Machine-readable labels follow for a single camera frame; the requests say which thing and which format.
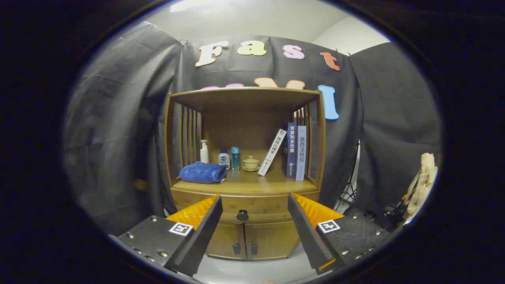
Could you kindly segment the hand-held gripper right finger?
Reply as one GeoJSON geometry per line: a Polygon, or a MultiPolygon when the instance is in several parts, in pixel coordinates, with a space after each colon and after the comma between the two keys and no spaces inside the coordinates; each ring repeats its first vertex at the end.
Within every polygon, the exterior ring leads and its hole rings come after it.
{"type": "Polygon", "coordinates": [[[339,214],[296,193],[289,194],[287,207],[318,275],[354,265],[390,238],[390,232],[359,210],[339,214]]]}

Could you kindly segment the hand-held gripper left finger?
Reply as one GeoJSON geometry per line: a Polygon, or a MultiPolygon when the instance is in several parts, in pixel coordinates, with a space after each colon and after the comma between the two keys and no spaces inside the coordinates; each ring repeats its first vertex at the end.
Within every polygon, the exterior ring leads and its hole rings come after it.
{"type": "Polygon", "coordinates": [[[152,215],[119,236],[114,244],[163,273],[197,273],[223,212],[213,195],[169,217],[152,215]]]}

